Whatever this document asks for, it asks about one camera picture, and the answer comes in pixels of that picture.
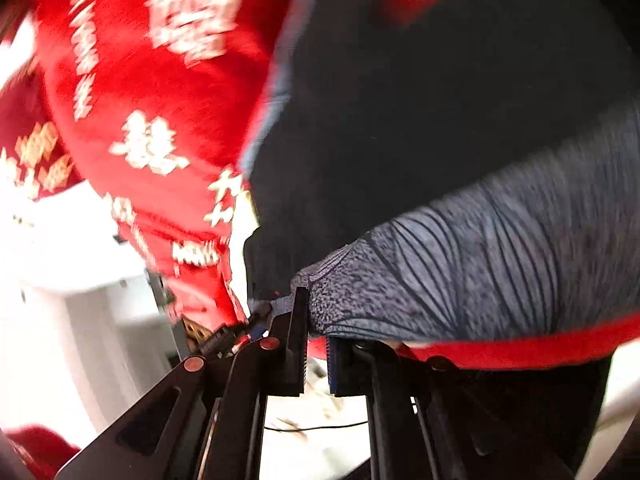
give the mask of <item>wire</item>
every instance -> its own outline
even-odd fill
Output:
[[[296,430],[279,430],[277,428],[268,428],[264,427],[265,430],[269,431],[278,431],[280,433],[300,433],[301,431],[313,431],[313,430],[341,430],[342,428],[354,428],[355,426],[362,426],[363,424],[368,424],[368,420],[363,420],[362,422],[354,422],[353,424],[345,424],[344,426],[316,426],[314,428],[299,428]]]

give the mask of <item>black fabric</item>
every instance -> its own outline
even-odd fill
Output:
[[[440,0],[407,28],[380,0],[318,0],[291,99],[251,177],[249,296],[374,226],[589,126],[638,87],[597,0]]]

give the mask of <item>copper rivet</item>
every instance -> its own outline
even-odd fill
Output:
[[[277,337],[260,339],[260,348],[263,350],[275,350],[278,346],[280,346],[280,340]]]
[[[200,357],[189,357],[184,362],[184,369],[188,372],[197,372],[198,370],[202,370],[204,366],[204,361]]]

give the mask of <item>speckled fabric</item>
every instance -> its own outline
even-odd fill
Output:
[[[501,340],[640,312],[639,102],[302,270],[312,331]]]

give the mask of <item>patterned gray fabric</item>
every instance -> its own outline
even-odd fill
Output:
[[[500,340],[638,312],[639,124],[634,103],[303,269],[313,331]]]

